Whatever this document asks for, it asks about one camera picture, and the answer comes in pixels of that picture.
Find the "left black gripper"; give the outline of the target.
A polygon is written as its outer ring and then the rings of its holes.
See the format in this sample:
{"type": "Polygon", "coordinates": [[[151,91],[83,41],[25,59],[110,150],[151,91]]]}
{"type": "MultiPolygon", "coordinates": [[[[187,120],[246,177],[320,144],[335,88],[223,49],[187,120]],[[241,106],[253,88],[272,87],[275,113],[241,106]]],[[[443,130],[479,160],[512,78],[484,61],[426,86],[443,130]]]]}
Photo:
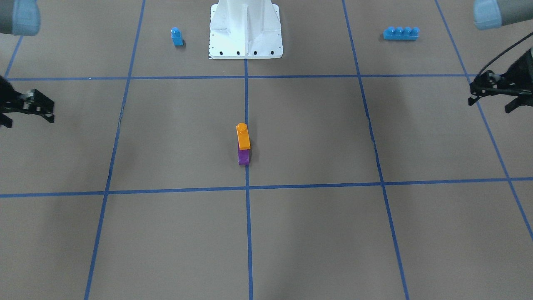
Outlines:
{"type": "Polygon", "coordinates": [[[508,95],[515,98],[505,105],[510,113],[516,108],[533,106],[533,57],[532,49],[527,50],[514,61],[503,74],[484,70],[470,84],[468,105],[476,104],[481,98],[495,95],[508,95]]]}

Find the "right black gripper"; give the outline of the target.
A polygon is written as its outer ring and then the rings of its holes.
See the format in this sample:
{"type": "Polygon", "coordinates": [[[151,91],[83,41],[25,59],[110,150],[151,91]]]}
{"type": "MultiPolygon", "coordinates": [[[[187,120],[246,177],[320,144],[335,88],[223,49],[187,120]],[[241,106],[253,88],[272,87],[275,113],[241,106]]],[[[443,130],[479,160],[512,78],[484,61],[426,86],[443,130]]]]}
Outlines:
{"type": "Polygon", "coordinates": [[[49,97],[32,89],[27,93],[20,93],[3,76],[0,77],[0,125],[12,128],[12,119],[7,113],[23,113],[38,115],[49,123],[55,122],[55,102],[49,97]]]}

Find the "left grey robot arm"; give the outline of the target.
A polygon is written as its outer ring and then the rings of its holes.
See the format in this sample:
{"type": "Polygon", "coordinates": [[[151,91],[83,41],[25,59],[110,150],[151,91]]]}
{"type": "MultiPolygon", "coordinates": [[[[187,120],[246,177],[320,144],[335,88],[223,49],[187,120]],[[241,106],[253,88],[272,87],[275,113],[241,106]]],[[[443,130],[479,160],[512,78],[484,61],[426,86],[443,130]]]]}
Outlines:
{"type": "MultiPolygon", "coordinates": [[[[533,18],[531,0],[476,0],[473,4],[474,24],[479,30],[496,29],[530,21],[533,18]]],[[[468,105],[473,106],[481,98],[508,95],[514,99],[505,105],[507,114],[523,106],[533,105],[533,54],[528,49],[503,74],[496,74],[488,67],[511,49],[531,38],[529,33],[491,59],[470,83],[468,105]]]]}

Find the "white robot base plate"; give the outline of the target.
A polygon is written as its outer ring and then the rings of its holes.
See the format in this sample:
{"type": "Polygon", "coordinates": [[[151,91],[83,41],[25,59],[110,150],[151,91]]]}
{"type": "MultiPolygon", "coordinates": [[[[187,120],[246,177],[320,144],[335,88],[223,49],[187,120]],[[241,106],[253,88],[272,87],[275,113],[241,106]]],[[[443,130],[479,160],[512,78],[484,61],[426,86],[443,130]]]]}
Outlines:
{"type": "Polygon", "coordinates": [[[210,9],[208,58],[278,59],[283,56],[279,6],[270,0],[219,0],[210,9]]]}

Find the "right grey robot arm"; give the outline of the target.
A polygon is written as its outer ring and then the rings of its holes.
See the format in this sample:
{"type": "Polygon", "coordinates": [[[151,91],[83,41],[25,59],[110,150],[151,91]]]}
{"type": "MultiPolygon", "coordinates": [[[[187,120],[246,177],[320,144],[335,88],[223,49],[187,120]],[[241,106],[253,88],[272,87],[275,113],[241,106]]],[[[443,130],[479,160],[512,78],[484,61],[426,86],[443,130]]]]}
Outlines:
{"type": "MultiPolygon", "coordinates": [[[[0,2],[0,32],[17,36],[35,36],[40,30],[40,10],[35,0],[2,0],[0,2]]],[[[55,121],[55,102],[37,89],[26,93],[16,91],[0,77],[0,125],[12,128],[8,113],[38,115],[49,123],[55,121]]]]}

